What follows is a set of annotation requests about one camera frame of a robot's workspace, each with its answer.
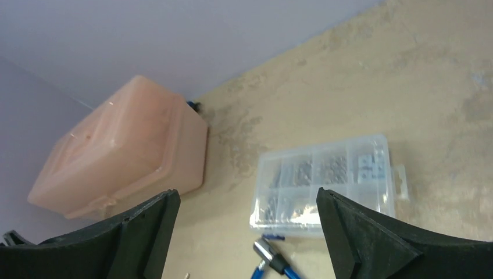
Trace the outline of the blue cable lock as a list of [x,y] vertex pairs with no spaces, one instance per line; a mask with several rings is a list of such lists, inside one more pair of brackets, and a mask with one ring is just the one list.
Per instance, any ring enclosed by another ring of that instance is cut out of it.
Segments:
[[253,250],[261,258],[261,262],[252,273],[251,279],[263,278],[267,267],[289,279],[301,279],[285,257],[266,238],[260,237],[255,240]]

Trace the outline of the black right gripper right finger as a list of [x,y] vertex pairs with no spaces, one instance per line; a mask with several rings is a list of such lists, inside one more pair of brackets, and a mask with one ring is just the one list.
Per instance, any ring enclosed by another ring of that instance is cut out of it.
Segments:
[[492,242],[425,230],[333,190],[316,198],[337,278],[492,278]]

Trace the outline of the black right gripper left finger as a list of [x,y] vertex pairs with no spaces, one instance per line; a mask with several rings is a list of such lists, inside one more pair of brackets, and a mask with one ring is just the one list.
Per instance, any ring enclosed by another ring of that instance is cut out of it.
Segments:
[[161,278],[180,203],[178,191],[168,190],[39,244],[9,231],[1,278]]

